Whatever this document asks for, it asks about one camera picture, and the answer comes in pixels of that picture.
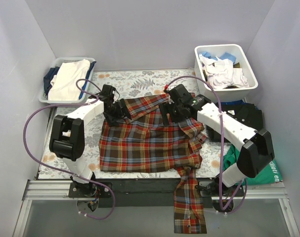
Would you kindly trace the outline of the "plaid long sleeve shirt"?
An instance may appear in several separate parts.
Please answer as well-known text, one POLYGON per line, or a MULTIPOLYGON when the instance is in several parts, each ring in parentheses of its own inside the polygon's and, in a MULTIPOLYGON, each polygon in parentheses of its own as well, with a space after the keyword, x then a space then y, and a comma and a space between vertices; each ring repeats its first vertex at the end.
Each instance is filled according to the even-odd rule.
POLYGON ((110 126, 104 122, 99 140, 100 169, 104 172, 154 173, 174 169, 180 183, 174 191, 174 231, 207 231, 196 170, 206 140, 204 126, 193 118, 164 126, 159 105, 165 94, 126 99, 129 118, 110 126))

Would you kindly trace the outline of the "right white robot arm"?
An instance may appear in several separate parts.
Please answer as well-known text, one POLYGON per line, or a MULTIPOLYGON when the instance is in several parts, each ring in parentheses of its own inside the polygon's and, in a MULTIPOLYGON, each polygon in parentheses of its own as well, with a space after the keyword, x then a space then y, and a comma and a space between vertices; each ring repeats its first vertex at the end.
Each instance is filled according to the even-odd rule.
POLYGON ((205 96, 193 97, 182 84, 171 90, 165 89, 165 92, 168 101, 159 105, 165 126, 193 118, 222 133, 240 152, 236 163, 228 167, 215 184, 220 196, 229 195, 233 185, 243 179, 255 178, 274 160, 271 134, 266 129, 256 130, 240 123, 205 96))

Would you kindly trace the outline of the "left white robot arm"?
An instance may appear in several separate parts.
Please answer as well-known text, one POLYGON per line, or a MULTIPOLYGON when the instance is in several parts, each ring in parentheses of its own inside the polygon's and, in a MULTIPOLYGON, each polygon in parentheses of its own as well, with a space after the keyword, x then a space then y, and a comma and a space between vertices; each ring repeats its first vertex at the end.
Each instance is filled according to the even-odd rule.
POLYGON ((49 149, 67 165, 72 181, 80 184, 80 192, 87 198, 96 194, 97 186, 91 182, 93 172, 83 157, 85 126, 98 115, 104 115, 109 126, 118 126, 119 120, 131 118, 124 99, 115 100, 116 93, 115 87, 105 84, 85 105, 53 120, 49 149))

